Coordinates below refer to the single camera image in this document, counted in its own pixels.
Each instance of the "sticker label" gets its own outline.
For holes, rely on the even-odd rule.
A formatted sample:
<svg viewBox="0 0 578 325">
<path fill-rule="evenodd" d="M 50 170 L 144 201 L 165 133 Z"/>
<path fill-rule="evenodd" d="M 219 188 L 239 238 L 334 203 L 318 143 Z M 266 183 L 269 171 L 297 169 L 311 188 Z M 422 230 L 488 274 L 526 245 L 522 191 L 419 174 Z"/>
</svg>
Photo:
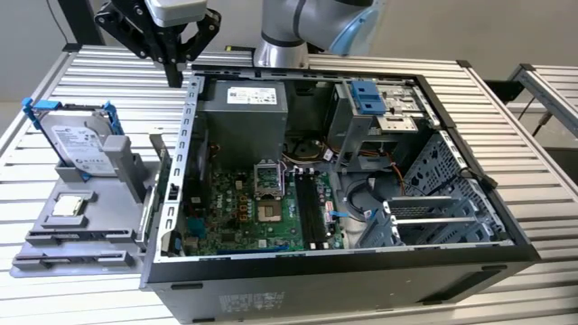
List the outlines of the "sticker label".
<svg viewBox="0 0 578 325">
<path fill-rule="evenodd" d="M 279 309 L 285 294 L 285 292 L 263 292 L 219 296 L 221 307 L 226 313 Z"/>
<path fill-rule="evenodd" d="M 111 160 L 102 151 L 99 135 L 87 127 L 52 127 L 60 147 L 78 169 L 92 175 L 115 174 Z"/>
<path fill-rule="evenodd" d="M 277 105 L 275 88 L 231 87 L 227 91 L 227 104 Z"/>
<path fill-rule="evenodd" d="M 366 210 L 366 211 L 363 212 L 363 217 L 365 217 L 366 220 L 370 220 L 370 219 L 371 219 L 371 215 L 373 215 L 373 211 L 371 211 L 371 210 Z"/>
<path fill-rule="evenodd" d="M 323 154 L 323 159 L 326 159 L 327 161 L 331 161 L 333 157 L 334 157 L 334 151 L 331 151 L 331 149 L 327 149 L 326 153 Z"/>
</svg>

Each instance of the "aluminum slotted table surface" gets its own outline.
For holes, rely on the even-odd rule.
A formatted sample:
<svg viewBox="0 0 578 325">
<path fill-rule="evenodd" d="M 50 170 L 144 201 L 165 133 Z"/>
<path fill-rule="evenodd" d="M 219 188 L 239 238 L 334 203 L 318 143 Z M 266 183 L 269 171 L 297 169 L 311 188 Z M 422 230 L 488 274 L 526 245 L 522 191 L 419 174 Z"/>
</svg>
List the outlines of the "aluminum slotted table surface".
<svg viewBox="0 0 578 325">
<path fill-rule="evenodd" d="M 578 137 L 578 66 L 521 64 L 510 76 L 520 81 L 566 129 Z"/>
<path fill-rule="evenodd" d="M 247 52 L 209 52 L 205 64 L 250 66 Z M 311 68 L 423 74 L 458 124 L 544 262 L 457 305 L 318 315 L 253 323 L 576 324 L 578 322 L 578 189 L 518 124 L 472 68 L 453 61 L 313 55 Z M 126 49 L 84 46 L 63 53 L 35 98 L 119 108 L 132 149 L 155 159 L 147 132 L 165 128 L 174 146 L 185 89 L 166 87 L 165 72 Z M 43 135 L 20 114 L 0 139 L 0 324 L 178 324 L 139 275 L 10 277 L 19 252 L 58 178 Z"/>
</svg>

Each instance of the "white wall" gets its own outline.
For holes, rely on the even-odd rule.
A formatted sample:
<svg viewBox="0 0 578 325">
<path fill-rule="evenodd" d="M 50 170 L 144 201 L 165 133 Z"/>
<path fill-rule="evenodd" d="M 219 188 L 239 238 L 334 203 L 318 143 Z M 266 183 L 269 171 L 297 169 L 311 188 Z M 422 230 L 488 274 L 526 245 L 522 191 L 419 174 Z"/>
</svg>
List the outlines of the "white wall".
<svg viewBox="0 0 578 325">
<path fill-rule="evenodd" d="M 51 4 L 66 22 L 58 1 Z M 74 42 L 66 23 L 63 29 Z M 2 1 L 0 44 L 0 102 L 20 101 L 32 94 L 66 45 L 44 0 Z"/>
<path fill-rule="evenodd" d="M 389 0 L 371 54 L 469 60 L 485 78 L 517 64 L 578 66 L 576 0 Z"/>
</svg>

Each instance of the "black cable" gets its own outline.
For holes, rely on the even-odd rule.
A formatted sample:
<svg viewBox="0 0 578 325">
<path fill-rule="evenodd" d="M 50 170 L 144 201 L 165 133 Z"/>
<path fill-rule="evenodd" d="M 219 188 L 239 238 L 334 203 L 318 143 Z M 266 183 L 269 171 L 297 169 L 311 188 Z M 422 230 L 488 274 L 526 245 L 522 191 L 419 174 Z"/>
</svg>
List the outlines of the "black cable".
<svg viewBox="0 0 578 325">
<path fill-rule="evenodd" d="M 366 187 L 366 179 L 358 179 L 357 181 L 353 181 L 347 187 L 347 189 L 345 190 L 345 197 L 347 200 L 347 206 L 355 211 L 358 212 L 358 214 L 363 215 L 363 210 L 362 208 L 359 208 L 355 204 L 354 204 L 354 194 Z M 358 222 L 365 222 L 361 219 L 357 219 L 355 217 L 349 216 L 353 220 L 358 221 Z"/>
<path fill-rule="evenodd" d="M 56 23 L 56 27 L 58 27 L 58 29 L 59 29 L 59 31 L 60 31 L 60 34 L 63 34 L 64 41 L 66 41 L 67 44 L 68 44 L 68 43 L 70 43 L 70 42 L 68 42 L 68 38 L 66 37 L 64 30 L 63 30 L 63 28 L 60 27 L 60 24 L 58 23 L 56 16 L 55 16 L 55 12 L 52 11 L 52 6 L 51 6 L 51 2 L 50 2 L 50 0 L 47 0 L 47 5 L 48 5 L 48 10 L 51 11 L 52 20 L 55 21 L 55 23 Z"/>
<path fill-rule="evenodd" d="M 521 116 L 518 116 L 518 121 L 522 119 L 524 114 L 526 114 L 528 108 L 530 107 L 530 104 L 534 102 L 536 97 L 532 98 L 530 102 L 528 103 L 526 107 L 522 110 Z"/>
<path fill-rule="evenodd" d="M 452 176 L 450 178 L 448 178 L 446 181 L 444 181 L 430 192 L 427 192 L 426 196 L 433 195 L 437 191 L 439 191 L 441 189 L 444 189 L 458 177 L 462 176 L 462 171 L 468 169 L 468 167 L 462 168 L 461 170 L 458 170 L 458 172 L 454 174 L 454 176 Z"/>
<path fill-rule="evenodd" d="M 294 145 L 293 150 L 291 150 L 291 154 L 298 155 L 298 148 L 305 142 L 306 142 L 306 139 L 303 139 L 303 138 L 299 139 L 298 142 L 295 142 L 295 145 Z"/>
<path fill-rule="evenodd" d="M 403 184 L 406 184 L 409 187 L 417 189 L 419 191 L 419 193 L 422 193 L 425 196 L 427 196 L 425 191 L 422 191 L 418 186 L 414 186 L 413 184 L 407 183 L 406 181 L 403 182 Z"/>
<path fill-rule="evenodd" d="M 542 124 L 538 124 L 538 126 L 536 127 L 534 132 L 532 133 L 532 136 L 536 137 L 536 135 L 538 134 L 538 131 L 542 129 Z"/>
<path fill-rule="evenodd" d="M 374 171 L 371 174 L 367 175 L 366 177 L 366 185 L 367 185 L 367 191 L 370 192 L 370 195 L 374 199 L 377 199 L 378 202 L 383 202 L 386 200 L 386 198 L 383 196 L 381 196 L 377 192 L 375 192 L 375 188 L 378 187 L 378 179 L 386 175 L 389 175 L 386 173 L 386 170 L 391 171 L 390 168 L 386 168 L 385 170 L 381 171 Z M 371 188 L 370 186 L 370 178 L 375 179 L 375 183 L 374 183 L 374 187 Z"/>
</svg>

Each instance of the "small circuit board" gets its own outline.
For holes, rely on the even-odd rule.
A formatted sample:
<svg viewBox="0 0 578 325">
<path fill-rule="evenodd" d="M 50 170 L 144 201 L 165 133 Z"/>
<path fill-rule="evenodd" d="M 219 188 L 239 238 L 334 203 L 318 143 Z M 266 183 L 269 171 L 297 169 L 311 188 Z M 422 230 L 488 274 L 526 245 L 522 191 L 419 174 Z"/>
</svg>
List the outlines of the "small circuit board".
<svg viewBox="0 0 578 325">
<path fill-rule="evenodd" d="M 291 252 L 311 249 L 303 241 L 294 173 L 283 174 L 286 190 L 281 200 L 255 195 L 254 171 L 215 171 L 211 174 L 209 213 L 187 218 L 187 255 Z M 339 220 L 326 223 L 326 203 L 333 193 L 327 175 L 315 175 L 317 220 L 323 225 L 326 244 L 317 249 L 343 247 Z"/>
</svg>

